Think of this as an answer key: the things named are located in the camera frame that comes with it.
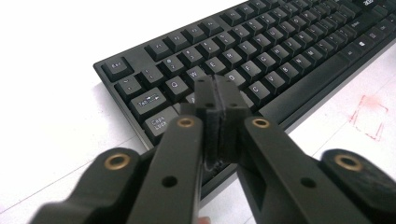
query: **black keyboard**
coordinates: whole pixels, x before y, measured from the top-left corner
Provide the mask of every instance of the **black keyboard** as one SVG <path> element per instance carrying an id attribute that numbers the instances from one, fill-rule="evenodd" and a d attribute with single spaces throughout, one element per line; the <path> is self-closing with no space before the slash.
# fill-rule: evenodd
<path id="1" fill-rule="evenodd" d="M 396 37 L 396 0 L 251 0 L 93 67 L 147 149 L 194 81 L 234 81 L 253 114 L 287 129 Z M 204 173 L 202 197 L 234 171 Z"/>

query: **round joint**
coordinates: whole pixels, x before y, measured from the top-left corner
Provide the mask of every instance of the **round joint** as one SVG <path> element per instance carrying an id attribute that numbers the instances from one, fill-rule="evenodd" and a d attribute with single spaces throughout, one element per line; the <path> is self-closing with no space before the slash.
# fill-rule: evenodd
<path id="1" fill-rule="evenodd" d="M 190 128 L 194 125 L 194 120 L 193 119 L 179 119 L 177 121 L 177 125 L 182 128 Z"/>
<path id="2" fill-rule="evenodd" d="M 270 126 L 270 121 L 266 119 L 254 119 L 252 122 L 258 128 L 268 128 Z"/>
<path id="3" fill-rule="evenodd" d="M 105 161 L 105 167 L 108 170 L 119 170 L 129 164 L 131 158 L 123 153 L 117 153 L 108 157 Z"/>
<path id="4" fill-rule="evenodd" d="M 335 163 L 337 163 L 339 166 L 350 170 L 350 171 L 360 171 L 363 169 L 363 165 L 361 162 L 356 159 L 355 157 L 349 156 L 349 155 L 336 155 L 334 157 Z"/>

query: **brass insert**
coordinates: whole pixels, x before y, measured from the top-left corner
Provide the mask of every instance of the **brass insert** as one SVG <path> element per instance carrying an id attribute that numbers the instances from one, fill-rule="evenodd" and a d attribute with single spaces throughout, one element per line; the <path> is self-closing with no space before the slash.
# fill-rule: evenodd
<path id="1" fill-rule="evenodd" d="M 252 122 L 258 128 L 268 128 L 270 126 L 270 121 L 266 119 L 254 119 Z"/>
<path id="2" fill-rule="evenodd" d="M 124 168 L 131 161 L 131 158 L 123 153 L 117 153 L 108 157 L 105 161 L 105 167 L 108 170 L 119 170 Z"/>
<path id="3" fill-rule="evenodd" d="M 349 155 L 336 155 L 334 160 L 338 165 L 350 171 L 358 172 L 363 169 L 361 162 L 355 157 Z"/>
<path id="4" fill-rule="evenodd" d="M 177 121 L 177 125 L 182 128 L 190 128 L 192 125 L 194 125 L 194 120 L 193 119 L 179 119 Z"/>

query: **acer logo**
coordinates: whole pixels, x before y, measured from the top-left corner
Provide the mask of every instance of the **acer logo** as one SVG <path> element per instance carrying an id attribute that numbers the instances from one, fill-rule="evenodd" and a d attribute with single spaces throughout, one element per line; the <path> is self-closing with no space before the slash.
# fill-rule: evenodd
<path id="1" fill-rule="evenodd" d="M 372 4 L 373 2 L 374 2 L 374 0 L 366 0 L 366 1 L 363 2 L 363 4 L 365 6 L 368 6 L 368 5 Z"/>

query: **red mark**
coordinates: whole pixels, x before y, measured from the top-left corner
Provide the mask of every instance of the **red mark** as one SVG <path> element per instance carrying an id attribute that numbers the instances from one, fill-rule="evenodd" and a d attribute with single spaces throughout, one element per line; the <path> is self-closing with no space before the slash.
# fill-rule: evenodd
<path id="1" fill-rule="evenodd" d="M 363 95 L 349 122 L 358 131 L 379 141 L 387 113 L 388 109 L 379 103 L 378 98 Z"/>

